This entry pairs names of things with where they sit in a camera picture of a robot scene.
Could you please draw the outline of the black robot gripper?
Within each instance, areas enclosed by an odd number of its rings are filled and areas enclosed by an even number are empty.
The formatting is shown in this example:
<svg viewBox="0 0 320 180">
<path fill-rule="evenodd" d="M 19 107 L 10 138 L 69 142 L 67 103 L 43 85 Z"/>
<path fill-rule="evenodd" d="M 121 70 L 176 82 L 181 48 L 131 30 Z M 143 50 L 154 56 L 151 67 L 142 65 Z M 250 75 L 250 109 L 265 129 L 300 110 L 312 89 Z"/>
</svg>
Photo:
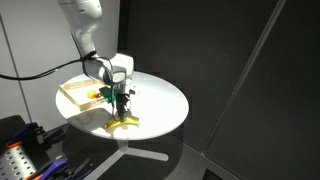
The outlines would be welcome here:
<svg viewBox="0 0 320 180">
<path fill-rule="evenodd" d="M 130 101 L 130 94 L 129 93 L 126 93 L 123 89 L 116 90 L 116 105 L 114 107 L 114 119 L 116 121 L 121 120 L 121 111 L 119 110 L 119 107 L 123 107 L 123 109 L 124 109 L 124 113 L 123 113 L 124 119 L 128 115 L 130 115 L 131 105 L 127 104 L 129 101 Z"/>
</svg>

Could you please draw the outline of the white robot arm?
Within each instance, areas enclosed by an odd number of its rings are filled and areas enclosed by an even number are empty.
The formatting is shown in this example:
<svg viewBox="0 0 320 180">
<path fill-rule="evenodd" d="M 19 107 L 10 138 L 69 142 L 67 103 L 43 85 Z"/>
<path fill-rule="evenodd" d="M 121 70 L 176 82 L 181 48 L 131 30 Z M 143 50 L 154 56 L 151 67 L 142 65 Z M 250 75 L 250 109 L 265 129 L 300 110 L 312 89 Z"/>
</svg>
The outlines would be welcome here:
<svg viewBox="0 0 320 180">
<path fill-rule="evenodd" d="M 134 71 L 132 57 L 122 55 L 109 59 L 99 56 L 92 34 L 103 19 L 99 0 L 57 0 L 69 24 L 72 38 L 80 54 L 83 73 L 110 87 L 112 118 L 123 122 L 129 115 L 127 106 Z"/>
</svg>

